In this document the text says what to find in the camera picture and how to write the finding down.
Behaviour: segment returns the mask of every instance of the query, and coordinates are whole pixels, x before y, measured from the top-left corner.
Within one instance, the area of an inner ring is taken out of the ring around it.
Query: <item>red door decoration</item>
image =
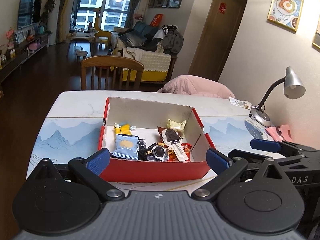
[[[227,8],[226,3],[225,3],[225,2],[222,2],[222,3],[220,4],[220,6],[219,6],[219,13],[224,14],[226,8]]]

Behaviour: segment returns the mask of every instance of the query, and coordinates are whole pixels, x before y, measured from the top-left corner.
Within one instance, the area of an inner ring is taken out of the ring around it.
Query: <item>green plant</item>
[[[49,13],[53,11],[54,6],[55,6],[54,0],[47,0],[44,5],[44,12],[40,16],[40,22],[46,28],[46,31],[49,35],[52,34],[52,32],[48,30]]]

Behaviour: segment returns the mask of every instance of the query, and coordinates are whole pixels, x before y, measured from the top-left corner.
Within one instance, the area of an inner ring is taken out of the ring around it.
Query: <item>small stool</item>
[[[77,55],[77,61],[79,62],[81,57],[83,57],[83,59],[87,57],[88,52],[85,50],[79,50],[79,51],[76,51],[76,55]]]
[[[100,40],[99,49],[102,49],[102,44],[104,44],[104,49],[106,49],[109,44],[109,38],[108,37],[99,37],[99,40]]]

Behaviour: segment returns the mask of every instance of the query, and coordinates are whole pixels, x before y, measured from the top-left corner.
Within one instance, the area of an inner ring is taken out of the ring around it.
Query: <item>tv stand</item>
[[[35,42],[40,39],[41,47],[37,49],[34,53],[28,53],[28,46],[30,43]],[[16,48],[16,56],[7,60],[6,63],[2,65],[2,69],[0,70],[0,98],[4,96],[1,83],[18,67],[21,67],[23,63],[25,63],[29,58],[31,58],[34,54],[39,52],[41,49],[46,48],[48,44],[48,34],[38,34],[34,37],[34,39],[30,41],[21,42]]]

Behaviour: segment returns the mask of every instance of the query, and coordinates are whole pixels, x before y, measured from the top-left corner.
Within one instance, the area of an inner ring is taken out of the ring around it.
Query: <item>gray ribbed plate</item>
[[[294,231],[255,236],[222,220],[209,202],[196,201],[186,191],[132,191],[122,201],[108,203],[85,228],[64,236],[37,236],[25,231],[14,240],[302,240]]]

